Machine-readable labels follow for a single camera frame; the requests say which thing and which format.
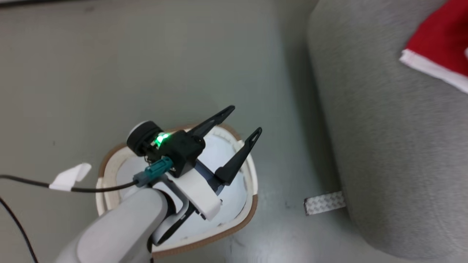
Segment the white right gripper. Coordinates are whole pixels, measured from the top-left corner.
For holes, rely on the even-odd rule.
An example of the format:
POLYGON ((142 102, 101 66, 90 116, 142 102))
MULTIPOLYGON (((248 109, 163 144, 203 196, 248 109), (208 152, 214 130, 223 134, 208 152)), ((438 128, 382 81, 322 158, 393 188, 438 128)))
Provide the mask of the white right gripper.
MULTIPOLYGON (((228 106, 211 116, 204 122, 189 130, 190 136, 205 137, 216 125, 224 120, 235 110, 235 106, 228 106)), ((247 160, 248 155, 262 134, 262 128, 258 127, 245 141, 244 146, 222 167, 215 172, 215 177, 222 185, 229 186, 247 160)), ((221 199, 208 181, 214 178, 214 174, 200 160, 197 160, 194 168, 174 178, 169 171, 157 178, 154 188, 162 190, 174 201, 176 211, 182 211, 186 203, 194 205, 196 210, 203 215, 205 220, 212 221, 221 210, 221 199)))

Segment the red and white clothing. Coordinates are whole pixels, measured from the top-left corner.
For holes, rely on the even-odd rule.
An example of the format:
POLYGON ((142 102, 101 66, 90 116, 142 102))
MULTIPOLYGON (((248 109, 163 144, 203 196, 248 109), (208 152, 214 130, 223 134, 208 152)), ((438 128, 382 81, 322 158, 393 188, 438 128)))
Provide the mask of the red and white clothing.
POLYGON ((447 0, 420 24, 400 61, 468 94, 468 0, 447 0))

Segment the silver patterned strip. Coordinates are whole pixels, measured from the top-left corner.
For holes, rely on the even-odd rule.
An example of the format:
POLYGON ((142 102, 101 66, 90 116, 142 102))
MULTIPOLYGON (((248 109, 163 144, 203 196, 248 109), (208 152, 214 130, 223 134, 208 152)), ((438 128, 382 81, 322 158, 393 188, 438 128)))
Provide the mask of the silver patterned strip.
POLYGON ((311 216, 344 208, 346 207, 346 201, 342 191, 337 191, 306 198, 303 205, 306 216, 311 216))

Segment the white tape tag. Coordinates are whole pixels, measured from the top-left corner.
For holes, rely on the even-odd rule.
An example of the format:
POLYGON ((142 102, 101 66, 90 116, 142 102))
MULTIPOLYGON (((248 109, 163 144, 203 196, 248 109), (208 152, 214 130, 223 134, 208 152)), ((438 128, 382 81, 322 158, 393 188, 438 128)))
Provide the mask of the white tape tag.
POLYGON ((87 176, 91 168, 92 166, 89 163, 81 163, 69 168, 59 173, 55 180, 49 184, 48 188, 52 190, 71 192, 75 183, 82 181, 87 176))

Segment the white laundry basket tan rim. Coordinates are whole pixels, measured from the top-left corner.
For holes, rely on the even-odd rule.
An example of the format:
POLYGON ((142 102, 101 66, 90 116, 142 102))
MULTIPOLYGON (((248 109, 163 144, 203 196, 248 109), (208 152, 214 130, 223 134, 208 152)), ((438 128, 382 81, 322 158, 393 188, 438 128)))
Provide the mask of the white laundry basket tan rim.
MULTIPOLYGON (((206 148, 201 162, 212 171, 223 166, 244 146, 236 131, 226 124, 214 127, 205 137, 206 148)), ((147 163, 125 144, 119 144, 104 157, 98 172, 97 188, 113 187, 129 182, 147 163)), ((220 212, 211 220, 193 213, 162 245, 152 247, 154 259, 194 250, 234 234, 253 218, 258 203, 258 178, 251 155, 242 165, 234 181, 221 189, 220 212)))

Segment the grey fabric sofa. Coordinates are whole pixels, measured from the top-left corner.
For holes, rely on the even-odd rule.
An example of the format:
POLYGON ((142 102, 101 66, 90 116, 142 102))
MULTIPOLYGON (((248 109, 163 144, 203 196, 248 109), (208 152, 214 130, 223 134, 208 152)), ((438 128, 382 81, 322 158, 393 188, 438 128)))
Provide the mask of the grey fabric sofa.
POLYGON ((468 95, 399 61, 447 0, 318 0, 308 42, 351 220, 398 258, 468 263, 468 95))

